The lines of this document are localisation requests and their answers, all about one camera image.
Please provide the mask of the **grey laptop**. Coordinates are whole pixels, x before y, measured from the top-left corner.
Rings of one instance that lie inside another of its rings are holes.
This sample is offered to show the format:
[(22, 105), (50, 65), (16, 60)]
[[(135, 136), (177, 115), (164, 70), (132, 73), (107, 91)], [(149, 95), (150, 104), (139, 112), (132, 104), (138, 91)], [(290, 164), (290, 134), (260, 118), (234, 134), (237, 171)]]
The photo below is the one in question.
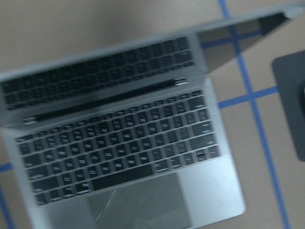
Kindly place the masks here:
[(195, 229), (245, 212), (208, 73), (303, 1), (1, 74), (0, 123), (35, 229)]

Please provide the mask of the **black mouse pad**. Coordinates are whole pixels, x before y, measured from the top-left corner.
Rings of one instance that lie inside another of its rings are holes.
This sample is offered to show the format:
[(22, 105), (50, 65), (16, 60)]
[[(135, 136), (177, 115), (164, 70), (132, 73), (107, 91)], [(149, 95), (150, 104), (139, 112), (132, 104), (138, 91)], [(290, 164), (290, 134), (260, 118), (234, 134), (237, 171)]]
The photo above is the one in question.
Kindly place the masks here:
[(274, 77), (299, 160), (305, 160), (305, 52), (278, 57)]

